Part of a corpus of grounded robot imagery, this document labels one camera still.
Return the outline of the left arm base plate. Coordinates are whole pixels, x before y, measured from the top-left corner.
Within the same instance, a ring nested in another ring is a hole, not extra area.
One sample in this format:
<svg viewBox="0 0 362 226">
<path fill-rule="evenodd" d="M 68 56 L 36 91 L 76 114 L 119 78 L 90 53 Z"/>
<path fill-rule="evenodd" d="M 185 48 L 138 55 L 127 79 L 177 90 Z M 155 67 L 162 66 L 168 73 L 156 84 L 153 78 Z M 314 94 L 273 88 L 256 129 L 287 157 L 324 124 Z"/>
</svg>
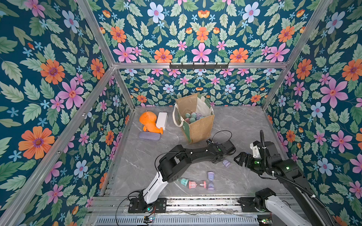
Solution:
<svg viewBox="0 0 362 226">
<path fill-rule="evenodd" d="M 147 204 L 139 198 L 132 198 L 128 213 L 165 213 L 167 207 L 166 198 L 158 198 L 155 202 Z"/>
</svg>

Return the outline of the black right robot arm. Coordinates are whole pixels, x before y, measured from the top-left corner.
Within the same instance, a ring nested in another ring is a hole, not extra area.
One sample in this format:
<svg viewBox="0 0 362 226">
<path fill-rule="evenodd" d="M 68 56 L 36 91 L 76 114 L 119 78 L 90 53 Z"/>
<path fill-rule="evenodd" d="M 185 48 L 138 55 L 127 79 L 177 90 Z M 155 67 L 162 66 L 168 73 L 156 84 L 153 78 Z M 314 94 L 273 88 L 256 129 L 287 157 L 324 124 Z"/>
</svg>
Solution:
<svg viewBox="0 0 362 226">
<path fill-rule="evenodd" d="M 283 160 L 274 143 L 264 140 L 251 143 L 252 154 L 241 152 L 234 158 L 237 165 L 246 167 L 261 179 L 277 180 L 293 195 L 306 218 L 282 202 L 270 188 L 255 193 L 253 206 L 257 211 L 269 211 L 288 226 L 336 226 L 326 205 L 312 191 L 299 166 L 290 159 Z"/>
</svg>

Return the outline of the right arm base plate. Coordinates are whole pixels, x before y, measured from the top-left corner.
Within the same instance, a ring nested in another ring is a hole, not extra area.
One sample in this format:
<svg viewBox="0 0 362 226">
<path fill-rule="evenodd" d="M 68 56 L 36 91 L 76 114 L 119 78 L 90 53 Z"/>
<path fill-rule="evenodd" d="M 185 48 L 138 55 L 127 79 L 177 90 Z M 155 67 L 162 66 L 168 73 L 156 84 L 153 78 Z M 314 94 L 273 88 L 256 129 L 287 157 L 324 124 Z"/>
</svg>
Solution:
<svg viewBox="0 0 362 226">
<path fill-rule="evenodd" d="M 254 197 L 241 197 L 238 200 L 243 212 L 271 212 L 269 207 L 280 201 L 280 198 L 270 188 L 255 193 Z"/>
</svg>

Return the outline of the purple hourglass pair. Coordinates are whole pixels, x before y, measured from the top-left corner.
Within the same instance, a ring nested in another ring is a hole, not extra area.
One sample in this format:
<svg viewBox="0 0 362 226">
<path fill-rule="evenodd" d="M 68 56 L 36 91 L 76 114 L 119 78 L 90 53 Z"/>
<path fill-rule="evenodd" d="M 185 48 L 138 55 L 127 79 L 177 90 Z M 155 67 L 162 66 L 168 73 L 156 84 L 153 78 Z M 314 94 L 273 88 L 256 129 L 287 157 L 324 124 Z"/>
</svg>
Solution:
<svg viewBox="0 0 362 226">
<path fill-rule="evenodd" d="M 231 165 L 231 163 L 228 161 L 228 160 L 223 160 L 222 161 L 222 163 L 223 163 L 223 165 L 225 166 L 225 168 L 228 168 L 230 165 Z"/>
</svg>

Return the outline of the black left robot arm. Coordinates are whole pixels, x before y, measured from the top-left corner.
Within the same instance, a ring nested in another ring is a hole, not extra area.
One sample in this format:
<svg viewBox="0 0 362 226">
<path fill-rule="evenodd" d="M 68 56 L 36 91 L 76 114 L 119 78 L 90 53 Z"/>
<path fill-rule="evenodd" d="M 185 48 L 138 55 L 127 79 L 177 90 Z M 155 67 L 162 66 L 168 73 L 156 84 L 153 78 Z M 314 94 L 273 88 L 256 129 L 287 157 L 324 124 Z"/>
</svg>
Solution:
<svg viewBox="0 0 362 226">
<path fill-rule="evenodd" d="M 163 189 L 169 183 L 178 180 L 192 164 L 200 162 L 217 164 L 235 151 L 236 147 L 229 140 L 217 144 L 209 139 L 206 147 L 197 149 L 184 148 L 182 145 L 175 146 L 171 151 L 158 157 L 156 175 L 150 185 L 139 195 L 139 200 L 145 205 L 153 204 Z"/>
</svg>

